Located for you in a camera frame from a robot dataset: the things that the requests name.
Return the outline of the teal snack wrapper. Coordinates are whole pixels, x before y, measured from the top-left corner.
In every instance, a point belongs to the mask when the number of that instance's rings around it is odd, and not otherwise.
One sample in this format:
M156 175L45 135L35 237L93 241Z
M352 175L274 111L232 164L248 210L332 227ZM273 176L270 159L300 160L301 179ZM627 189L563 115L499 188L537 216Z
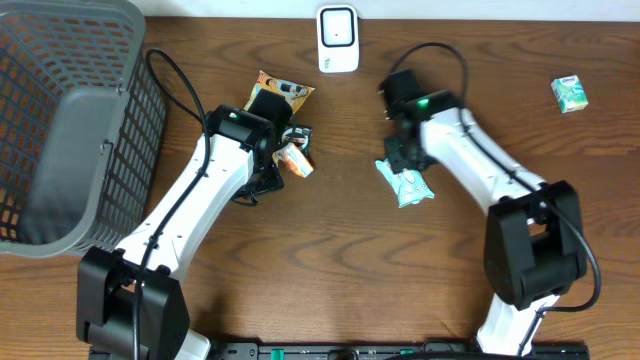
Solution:
M399 173L394 173L387 159L376 160L375 166L394 191L399 208L419 204L424 199L435 198L434 192L424 181L420 172L403 169Z

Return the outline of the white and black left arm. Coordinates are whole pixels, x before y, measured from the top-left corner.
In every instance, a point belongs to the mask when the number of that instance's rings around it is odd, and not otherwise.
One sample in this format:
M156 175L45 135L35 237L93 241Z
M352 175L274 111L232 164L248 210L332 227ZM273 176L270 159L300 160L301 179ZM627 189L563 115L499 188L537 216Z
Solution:
M190 327L181 289L224 206L267 170L289 105L220 105L208 135L151 214L113 250L90 248L78 267L76 335L116 359L206 359L212 343Z

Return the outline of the small teal tissue pack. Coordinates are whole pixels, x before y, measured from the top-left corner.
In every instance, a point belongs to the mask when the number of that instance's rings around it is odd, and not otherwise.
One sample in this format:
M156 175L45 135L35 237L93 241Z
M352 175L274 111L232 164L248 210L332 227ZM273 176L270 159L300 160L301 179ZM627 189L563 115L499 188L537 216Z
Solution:
M554 79L551 89L563 114L582 110L589 104L577 75Z

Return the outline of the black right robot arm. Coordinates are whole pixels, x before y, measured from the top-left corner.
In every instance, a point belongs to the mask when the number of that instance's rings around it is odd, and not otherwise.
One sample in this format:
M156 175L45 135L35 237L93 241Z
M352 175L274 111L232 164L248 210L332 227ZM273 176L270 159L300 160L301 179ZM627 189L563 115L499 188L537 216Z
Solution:
M579 199L565 181L529 171L448 91L382 93L396 127L385 141L393 172L444 166L486 216L483 266L494 291L476 335L481 352L526 356L559 298L587 272Z

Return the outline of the dark green round-logo box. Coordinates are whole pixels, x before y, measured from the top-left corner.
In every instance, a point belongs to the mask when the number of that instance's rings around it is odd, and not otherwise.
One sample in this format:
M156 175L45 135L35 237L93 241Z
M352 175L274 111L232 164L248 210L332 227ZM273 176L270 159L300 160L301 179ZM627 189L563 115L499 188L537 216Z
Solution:
M294 143L303 154L309 155L312 148L312 136L312 128L287 126L282 134L282 141Z

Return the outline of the orange tissue pack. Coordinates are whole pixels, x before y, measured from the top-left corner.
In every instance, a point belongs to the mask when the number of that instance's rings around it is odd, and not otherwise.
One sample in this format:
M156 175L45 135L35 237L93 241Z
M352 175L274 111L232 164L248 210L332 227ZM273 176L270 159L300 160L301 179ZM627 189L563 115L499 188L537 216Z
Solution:
M277 150L276 156L292 173L299 177L306 178L314 171L306 156L293 143Z

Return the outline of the yellow wet wipes pack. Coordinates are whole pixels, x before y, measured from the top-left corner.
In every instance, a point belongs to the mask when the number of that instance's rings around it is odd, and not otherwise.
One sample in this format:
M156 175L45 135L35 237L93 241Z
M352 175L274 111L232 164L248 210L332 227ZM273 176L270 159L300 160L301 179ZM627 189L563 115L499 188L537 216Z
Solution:
M248 107L251 104L251 101L256 96L256 93L262 89L266 89L271 92L283 95L286 98L286 101L291 105L293 109L293 115L287 126L307 127L298 123L296 113L300 110L306 99L315 90L314 87L276 78L260 70L259 76L252 88L249 100L244 106L245 111L248 111Z

